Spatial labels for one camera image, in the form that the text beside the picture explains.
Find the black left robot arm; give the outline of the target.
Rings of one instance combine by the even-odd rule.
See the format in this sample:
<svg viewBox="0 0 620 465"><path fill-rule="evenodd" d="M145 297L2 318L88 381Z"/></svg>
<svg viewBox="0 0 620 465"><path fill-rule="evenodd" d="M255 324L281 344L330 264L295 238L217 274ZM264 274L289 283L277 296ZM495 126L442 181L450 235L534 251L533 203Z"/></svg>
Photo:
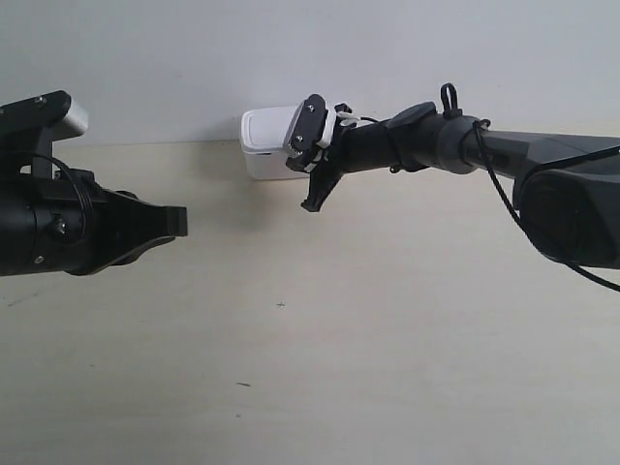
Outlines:
<svg viewBox="0 0 620 465"><path fill-rule="evenodd" d="M17 177L1 185L1 274L98 273L131 264L146 251L188 234L183 206L155 205L126 191L87 186L86 237L71 183Z"/></svg>

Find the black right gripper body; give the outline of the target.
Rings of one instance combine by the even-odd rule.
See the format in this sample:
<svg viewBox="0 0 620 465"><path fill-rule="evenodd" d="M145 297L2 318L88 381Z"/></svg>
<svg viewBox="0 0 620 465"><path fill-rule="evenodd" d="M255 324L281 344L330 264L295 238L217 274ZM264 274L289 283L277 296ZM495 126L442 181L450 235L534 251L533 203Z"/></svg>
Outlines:
<svg viewBox="0 0 620 465"><path fill-rule="evenodd" d="M347 104L335 105L332 109L336 112L336 123L333 128L331 144L327 148L315 146L303 155L292 158L286 151L285 166L293 171L302 174L310 174L317 166L335 159L339 149L339 143L347 130L354 129L358 123L358 116Z"/></svg>

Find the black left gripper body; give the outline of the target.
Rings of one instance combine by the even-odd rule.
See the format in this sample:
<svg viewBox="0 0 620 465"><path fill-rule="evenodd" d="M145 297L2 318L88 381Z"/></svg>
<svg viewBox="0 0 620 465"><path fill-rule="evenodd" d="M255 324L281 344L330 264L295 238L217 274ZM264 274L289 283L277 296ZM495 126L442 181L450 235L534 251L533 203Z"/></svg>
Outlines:
<svg viewBox="0 0 620 465"><path fill-rule="evenodd" d="M34 225L28 254L30 274L65 272L96 274L110 266L104 261L118 236L135 236L137 196L112 191L97 183L31 183L28 212Z"/></svg>

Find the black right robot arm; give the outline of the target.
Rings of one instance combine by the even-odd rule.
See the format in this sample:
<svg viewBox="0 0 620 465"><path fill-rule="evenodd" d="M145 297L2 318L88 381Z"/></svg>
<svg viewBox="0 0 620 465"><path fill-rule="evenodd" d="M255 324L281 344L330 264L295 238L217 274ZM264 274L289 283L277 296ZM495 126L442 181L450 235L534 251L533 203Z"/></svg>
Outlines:
<svg viewBox="0 0 620 465"><path fill-rule="evenodd" d="M619 139L493 130L463 112L446 83L442 103L423 102L369 121L319 94L295 110L284 136L286 166L309 174L302 206L317 212L349 173L485 170L511 180L509 206L534 247L562 264L619 266Z"/></svg>

